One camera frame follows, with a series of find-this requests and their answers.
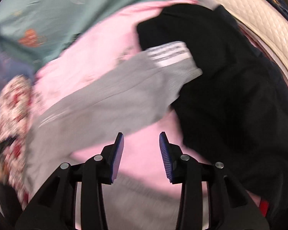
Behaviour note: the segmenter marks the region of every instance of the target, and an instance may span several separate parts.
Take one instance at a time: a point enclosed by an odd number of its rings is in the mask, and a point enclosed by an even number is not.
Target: quilted white fabric
[[[288,21],[266,0],[215,0],[257,34],[288,70]]]

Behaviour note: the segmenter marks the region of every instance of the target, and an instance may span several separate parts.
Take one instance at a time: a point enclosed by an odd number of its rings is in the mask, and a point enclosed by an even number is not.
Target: black garment
[[[0,183],[0,207],[5,219],[14,227],[22,214],[22,207],[15,190],[11,186],[2,183]]]
[[[288,207],[288,97],[270,77],[271,62],[220,9],[167,7],[137,26],[139,41],[143,50],[186,43],[203,74],[172,104],[183,142],[210,162],[223,162],[247,190],[266,199],[273,224]]]
[[[235,18],[223,6],[218,6],[214,11],[218,14],[218,16],[233,26],[239,33],[241,33]],[[288,86],[284,81],[282,71],[276,63],[268,60],[257,47],[254,47],[245,35],[243,35],[243,37],[245,38],[246,43],[249,45],[254,54],[261,59],[261,64],[266,67],[270,79],[274,83],[274,87],[276,89],[281,106],[284,112],[288,114]]]

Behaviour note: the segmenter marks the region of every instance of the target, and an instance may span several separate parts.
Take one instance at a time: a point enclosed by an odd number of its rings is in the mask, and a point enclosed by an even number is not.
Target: gray sock
[[[181,87],[201,74],[183,42],[137,54],[37,118],[26,139],[28,167],[157,122]]]

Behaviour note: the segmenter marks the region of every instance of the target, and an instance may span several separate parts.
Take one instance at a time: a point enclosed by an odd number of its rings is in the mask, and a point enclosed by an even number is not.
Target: sock label
[[[146,50],[148,57],[158,67],[166,67],[185,59],[192,58],[186,44],[182,41],[174,41]]]

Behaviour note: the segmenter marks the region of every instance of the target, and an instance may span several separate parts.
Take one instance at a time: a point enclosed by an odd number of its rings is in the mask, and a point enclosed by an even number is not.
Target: red fabric
[[[262,215],[266,217],[266,213],[268,212],[268,208],[269,208],[269,203],[264,200],[261,199],[260,204],[259,204],[259,210],[261,211]]]

